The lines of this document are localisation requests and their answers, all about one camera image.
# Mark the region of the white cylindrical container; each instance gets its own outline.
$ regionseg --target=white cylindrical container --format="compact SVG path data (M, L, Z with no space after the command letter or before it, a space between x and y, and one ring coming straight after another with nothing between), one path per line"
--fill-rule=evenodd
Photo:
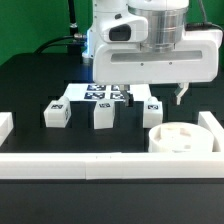
M129 0L129 12L148 20L142 52L169 52L181 40L188 0Z
M149 132L149 152L212 152L213 142L210 131L189 123L164 123Z

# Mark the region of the white cube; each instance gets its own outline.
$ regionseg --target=white cube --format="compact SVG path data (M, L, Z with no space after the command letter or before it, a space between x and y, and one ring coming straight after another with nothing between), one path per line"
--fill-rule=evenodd
M63 96L53 100L44 111L46 127L64 128L71 117L70 101Z
M94 129L113 128L115 101L98 100L94 109Z
M0 146L13 129L12 113L0 113Z
M143 128L153 128L163 121L162 102L145 101L143 109Z

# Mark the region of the printed label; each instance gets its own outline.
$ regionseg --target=printed label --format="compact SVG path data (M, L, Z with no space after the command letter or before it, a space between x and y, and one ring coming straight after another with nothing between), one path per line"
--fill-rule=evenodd
M60 110L62 109L63 105L61 104L54 104L51 106L51 109Z
M113 99L113 100L123 100L124 96L121 93L111 93L110 94L110 99Z
M88 91L105 91L106 86L105 85L88 85L87 90Z
M109 103L102 103L102 104L99 104L101 108L108 108L110 107L110 104Z
M148 109L149 110L159 110L159 106L158 105L148 105Z
M87 92L85 94L84 99L99 100L99 99L103 99L104 97L105 97L105 93L90 93L90 92Z

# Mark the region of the white block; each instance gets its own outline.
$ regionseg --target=white block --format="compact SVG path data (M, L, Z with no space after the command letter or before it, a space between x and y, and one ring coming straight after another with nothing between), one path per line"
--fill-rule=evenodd
M46 127L64 128L71 117L70 101L62 96L53 100L44 111Z
M214 135L214 152L224 152L224 129L210 111L199 112L198 125Z
M0 113L0 146L13 129L12 113Z
M163 121L163 105L162 102L152 98L144 101L143 109L143 128L153 128Z
M102 99L97 101L94 109L94 129L113 128L115 101Z

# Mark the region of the black and white pattern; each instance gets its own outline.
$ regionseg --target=black and white pattern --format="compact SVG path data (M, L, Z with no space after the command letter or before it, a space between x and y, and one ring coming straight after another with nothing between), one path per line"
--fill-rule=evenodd
M88 85L87 91L106 91L105 85Z
M111 86L111 91L120 91L119 86L118 85L112 85Z
M149 110L159 110L159 105L148 105Z
M111 93L110 99L113 100L124 100L124 96L121 93Z
M61 105L61 104L53 104L51 106L51 109L60 110L60 109L62 109L62 107L63 107L63 105Z
M101 100L105 98L105 93L92 93L92 92L87 92L85 93L85 100Z
M110 107L110 104L109 103L101 103L101 104L99 104L99 106L101 108L108 108L108 107Z

